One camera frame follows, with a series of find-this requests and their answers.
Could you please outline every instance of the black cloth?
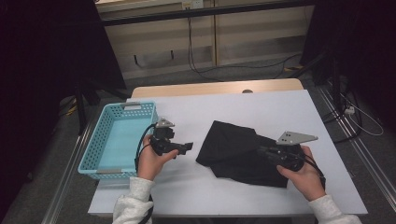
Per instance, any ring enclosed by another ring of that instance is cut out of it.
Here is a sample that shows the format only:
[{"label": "black cloth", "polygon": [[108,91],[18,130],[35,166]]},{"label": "black cloth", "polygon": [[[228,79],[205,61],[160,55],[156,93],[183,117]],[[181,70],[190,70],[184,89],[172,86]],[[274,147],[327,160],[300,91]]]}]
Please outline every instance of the black cloth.
[{"label": "black cloth", "polygon": [[259,146],[275,147],[276,141],[257,135],[254,129],[215,120],[196,161],[210,167],[217,178],[285,188],[288,179],[257,154]]}]

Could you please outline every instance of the hand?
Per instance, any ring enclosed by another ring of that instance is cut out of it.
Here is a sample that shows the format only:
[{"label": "hand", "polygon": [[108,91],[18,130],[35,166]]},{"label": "hand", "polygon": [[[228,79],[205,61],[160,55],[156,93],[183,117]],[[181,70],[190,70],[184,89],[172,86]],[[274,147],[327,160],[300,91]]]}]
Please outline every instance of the hand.
[{"label": "hand", "polygon": [[154,180],[154,177],[160,173],[163,165],[177,155],[178,150],[175,149],[169,153],[159,156],[149,144],[149,138],[150,135],[146,135],[143,139],[143,146],[145,148],[143,148],[143,151],[140,154],[137,177],[152,181]]},{"label": "hand", "polygon": [[[301,149],[305,155],[313,158],[309,147],[301,146]],[[299,190],[309,202],[326,195],[326,192],[320,183],[318,171],[310,164],[305,163],[303,168],[298,172],[293,172],[280,165],[276,168],[283,176],[293,182],[297,190]]]}]

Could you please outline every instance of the white table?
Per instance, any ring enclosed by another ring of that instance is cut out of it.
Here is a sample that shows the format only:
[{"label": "white table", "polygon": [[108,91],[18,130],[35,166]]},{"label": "white table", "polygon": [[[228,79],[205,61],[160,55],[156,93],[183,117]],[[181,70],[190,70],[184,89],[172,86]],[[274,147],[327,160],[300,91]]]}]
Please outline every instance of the white table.
[{"label": "white table", "polygon": [[[213,122],[219,120],[253,128],[277,139],[291,131],[318,136],[306,143],[327,178],[327,192],[344,213],[367,210],[341,161],[307,91],[272,91],[249,94],[208,94],[149,97],[160,117],[176,124],[173,142],[193,142],[185,156],[165,164],[152,190],[155,217],[277,217],[312,214],[305,198],[289,181],[286,189],[250,186],[215,178],[195,159]],[[90,214],[111,216],[129,180],[101,180],[92,198]]]}]

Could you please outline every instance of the white sleeve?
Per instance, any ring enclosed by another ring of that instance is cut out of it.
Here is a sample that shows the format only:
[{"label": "white sleeve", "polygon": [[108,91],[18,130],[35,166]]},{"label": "white sleeve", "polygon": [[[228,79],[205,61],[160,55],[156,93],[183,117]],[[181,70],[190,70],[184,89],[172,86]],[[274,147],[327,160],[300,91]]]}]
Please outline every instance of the white sleeve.
[{"label": "white sleeve", "polygon": [[314,211],[319,224],[361,224],[361,220],[353,215],[343,214],[331,195],[325,195],[308,203]]},{"label": "white sleeve", "polygon": [[154,205],[149,195],[154,182],[139,177],[130,178],[130,192],[121,195],[114,206],[113,224],[137,224]]}]

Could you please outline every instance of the light blue plastic basket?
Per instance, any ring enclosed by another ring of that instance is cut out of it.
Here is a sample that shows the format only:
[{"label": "light blue plastic basket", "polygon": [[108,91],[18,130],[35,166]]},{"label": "light blue plastic basket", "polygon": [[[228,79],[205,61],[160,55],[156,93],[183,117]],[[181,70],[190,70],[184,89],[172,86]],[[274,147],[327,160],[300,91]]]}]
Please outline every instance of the light blue plastic basket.
[{"label": "light blue plastic basket", "polygon": [[106,105],[78,172],[93,179],[136,176],[134,157],[137,145],[147,127],[157,121],[154,102]]}]

